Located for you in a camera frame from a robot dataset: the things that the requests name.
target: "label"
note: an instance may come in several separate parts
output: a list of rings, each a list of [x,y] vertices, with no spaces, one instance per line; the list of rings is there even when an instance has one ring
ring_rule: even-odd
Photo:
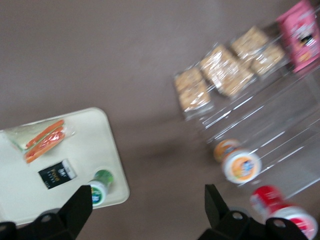
[[[67,159],[38,173],[48,189],[64,184],[77,176]]]
[[[299,21],[291,30],[291,37],[295,39],[297,59],[304,63],[319,54],[319,39],[314,22],[307,22],[306,19]]]
[[[91,187],[92,204],[99,204],[103,198],[103,193],[96,187]]]
[[[93,180],[101,182],[108,187],[114,181],[114,177],[111,172],[107,170],[100,170],[95,173]]]
[[[231,166],[232,174],[239,180],[245,181],[253,177],[255,164],[246,156],[237,158]]]
[[[297,217],[291,218],[290,221],[297,225],[304,235],[307,235],[308,224],[305,221]]]
[[[213,155],[217,162],[221,162],[227,155],[237,150],[240,143],[235,139],[227,139],[220,142],[214,149]]]

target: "round container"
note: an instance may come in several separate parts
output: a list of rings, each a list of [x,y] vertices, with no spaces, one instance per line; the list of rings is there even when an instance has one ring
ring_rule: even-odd
[[[110,184],[114,178],[112,174],[107,170],[97,171],[94,178],[88,182],[91,186],[92,205],[98,206],[106,200],[106,196],[109,192]]]
[[[245,149],[235,149],[223,159],[222,170],[226,178],[235,184],[254,179],[261,171],[260,158]]]
[[[226,139],[214,148],[213,156],[218,163],[221,163],[228,154],[239,148],[240,142],[238,140]]]
[[[317,221],[301,207],[284,201],[281,192],[274,186],[262,186],[255,190],[250,197],[250,203],[265,221],[269,218],[290,220],[310,240],[317,234]]]

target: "brown floor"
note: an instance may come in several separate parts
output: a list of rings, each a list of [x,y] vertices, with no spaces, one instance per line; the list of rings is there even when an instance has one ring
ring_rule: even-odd
[[[108,115],[129,199],[94,210],[79,240],[195,240],[209,227],[204,185],[233,192],[192,122],[173,75],[297,0],[3,1],[0,129],[98,107]],[[320,183],[293,200],[320,218]]]

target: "snack bag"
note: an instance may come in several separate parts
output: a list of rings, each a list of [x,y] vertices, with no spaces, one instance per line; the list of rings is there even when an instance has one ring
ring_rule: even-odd
[[[27,163],[73,135],[72,127],[67,127],[63,119],[45,120],[4,130],[12,144],[22,152]]]
[[[216,45],[199,63],[207,81],[227,97],[234,97],[253,81],[247,69],[225,46]]]
[[[266,77],[272,70],[275,71],[281,67],[278,63],[285,57],[282,48],[272,43],[268,36],[256,26],[233,41],[231,48],[244,65],[260,77]]]
[[[320,32],[314,9],[308,0],[301,0],[277,18],[282,40],[289,49],[294,72],[320,56]]]
[[[187,119],[213,108],[206,81],[195,66],[177,74],[174,84]]]

